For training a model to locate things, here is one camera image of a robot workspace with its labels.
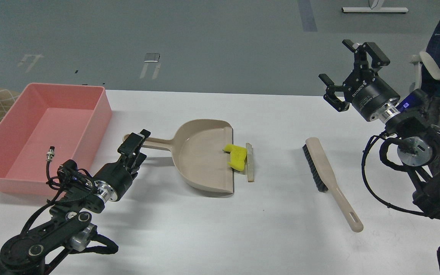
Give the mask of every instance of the pink plastic bin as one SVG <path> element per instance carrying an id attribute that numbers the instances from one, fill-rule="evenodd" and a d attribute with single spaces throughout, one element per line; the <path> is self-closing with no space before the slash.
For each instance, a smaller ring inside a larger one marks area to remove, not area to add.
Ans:
<path id="1" fill-rule="evenodd" d="M 89 169 L 111 117 L 104 87 L 29 84 L 0 123 L 0 191 L 54 195 L 49 147 L 51 176 L 68 159 Z"/>

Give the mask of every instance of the hand brush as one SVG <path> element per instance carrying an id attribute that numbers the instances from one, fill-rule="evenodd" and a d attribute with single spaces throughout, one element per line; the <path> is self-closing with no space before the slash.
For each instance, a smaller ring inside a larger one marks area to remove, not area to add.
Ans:
<path id="1" fill-rule="evenodd" d="M 354 232 L 361 232 L 363 230 L 363 223 L 361 223 L 354 209 L 337 185 L 334 171 L 328 162 L 319 139 L 316 137 L 308 138 L 305 141 L 305 146 L 303 146 L 303 152 L 309 162 L 318 190 L 320 192 L 330 191 L 351 229 Z"/>

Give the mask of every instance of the black bristles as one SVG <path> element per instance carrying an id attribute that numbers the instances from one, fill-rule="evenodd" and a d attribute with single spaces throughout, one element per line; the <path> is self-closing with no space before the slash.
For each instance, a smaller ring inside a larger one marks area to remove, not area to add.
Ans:
<path id="1" fill-rule="evenodd" d="M 315 184 L 317 186 L 317 189 L 320 192 L 324 192 L 324 193 L 327 192 L 328 188 L 325 185 L 325 183 L 323 183 L 322 179 L 320 179 L 320 176 L 317 172 L 315 164 L 313 164 L 313 160 L 311 158 L 310 151 L 309 151 L 306 144 L 303 146 L 303 152 L 305 153 L 305 157 L 307 158 L 307 161 L 309 162 L 310 171 L 312 172 L 312 176 L 313 176 L 313 179 L 314 179 Z"/>

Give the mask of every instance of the beige dustpan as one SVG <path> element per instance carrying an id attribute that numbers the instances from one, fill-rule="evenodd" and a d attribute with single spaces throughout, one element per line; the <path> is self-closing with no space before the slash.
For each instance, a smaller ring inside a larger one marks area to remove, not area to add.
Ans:
<path id="1" fill-rule="evenodd" d="M 234 176 L 223 148 L 233 143 L 232 126 L 222 120 L 191 120 L 173 139 L 149 137 L 144 148 L 171 151 L 173 162 L 190 186 L 210 192 L 233 193 Z"/>

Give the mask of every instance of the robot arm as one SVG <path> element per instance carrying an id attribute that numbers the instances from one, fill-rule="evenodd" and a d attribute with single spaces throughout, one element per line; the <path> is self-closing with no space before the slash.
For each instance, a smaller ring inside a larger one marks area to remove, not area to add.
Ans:
<path id="1" fill-rule="evenodd" d="M 343 44 L 354 54 L 354 69 L 341 86 L 336 86 L 326 74 L 319 75 L 327 86 L 324 99 L 339 112 L 348 110 L 352 104 L 366 121 L 380 119 L 388 135 L 396 134 L 396 139 L 386 139 L 383 143 L 380 150 L 382 162 L 406 172 L 416 188 L 412 195 L 414 204 L 424 216 L 440 219 L 440 171 L 430 176 L 422 169 L 440 156 L 440 129 L 429 125 L 418 112 L 406 112 L 396 107 L 400 96 L 377 73 L 390 61 L 375 43 L 360 45 L 344 40 Z M 367 54 L 372 57 L 371 68 Z M 344 92 L 345 100 L 338 99 L 335 92 Z M 420 90 L 415 90 L 409 97 L 420 99 L 417 102 L 425 101 Z M 386 152 L 391 143 L 398 145 L 402 165 L 387 160 Z"/>
<path id="2" fill-rule="evenodd" d="M 77 168 L 76 162 L 67 160 L 60 165 L 57 176 L 47 184 L 57 190 L 56 196 L 33 214 L 21 233 L 9 239 L 0 251 L 0 275 L 47 275 L 69 254 L 95 252 L 114 254 L 118 246 L 97 233 L 91 223 L 91 212 L 99 214 L 108 201 L 119 201 L 138 174 L 140 165 L 147 157 L 140 149 L 150 135 L 147 130 L 131 133 L 118 148 L 117 162 L 105 164 L 94 176 Z M 53 157 L 53 148 L 47 161 Z M 33 221 L 51 207 L 50 221 L 30 229 Z M 87 247 L 91 241 L 105 246 Z M 45 257 L 53 250 L 63 250 L 49 263 Z"/>

